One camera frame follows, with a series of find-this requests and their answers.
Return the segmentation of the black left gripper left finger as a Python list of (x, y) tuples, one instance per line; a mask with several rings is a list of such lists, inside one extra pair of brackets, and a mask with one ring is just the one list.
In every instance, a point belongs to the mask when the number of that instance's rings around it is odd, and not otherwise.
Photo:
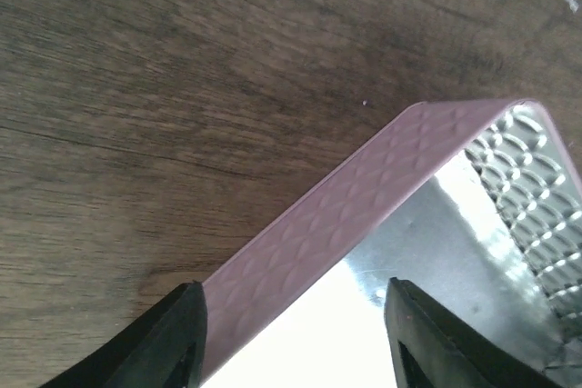
[(201, 283), (179, 284), (85, 359), (45, 388), (198, 387), (206, 348)]

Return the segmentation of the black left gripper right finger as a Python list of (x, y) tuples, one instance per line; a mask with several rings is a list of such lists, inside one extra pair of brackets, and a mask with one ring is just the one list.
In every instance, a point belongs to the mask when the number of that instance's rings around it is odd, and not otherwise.
[(399, 387), (564, 387), (566, 351), (534, 282), (499, 279), (431, 296), (390, 279), (385, 325)]

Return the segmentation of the pink tray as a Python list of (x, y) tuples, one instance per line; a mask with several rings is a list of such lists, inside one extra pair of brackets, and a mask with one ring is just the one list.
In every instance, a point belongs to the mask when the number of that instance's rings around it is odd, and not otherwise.
[(205, 387), (399, 387), (391, 278), (442, 287), (526, 276), (581, 384), (581, 179), (534, 101), (420, 103), (204, 283)]

